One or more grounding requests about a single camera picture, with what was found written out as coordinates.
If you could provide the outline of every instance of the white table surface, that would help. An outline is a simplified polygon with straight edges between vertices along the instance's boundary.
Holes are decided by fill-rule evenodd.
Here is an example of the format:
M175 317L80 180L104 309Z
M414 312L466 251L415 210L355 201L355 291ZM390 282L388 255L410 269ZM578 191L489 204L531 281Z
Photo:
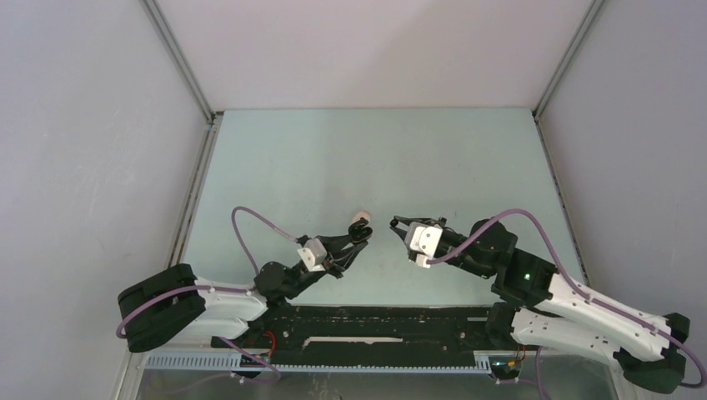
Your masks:
M446 217L468 233L507 208L526 208L548 231L570 274L574 246L530 110L228 111L218 133L183 261L197 275L249 284L253 270L230 222L233 207L262 213L301 236L345 234L359 210L374 235L342 279L324 277L297 304L488 305L493 279L408 261L393 215ZM298 261L293 243L238 215L258 264ZM524 217L504 220L518 247L549 259Z

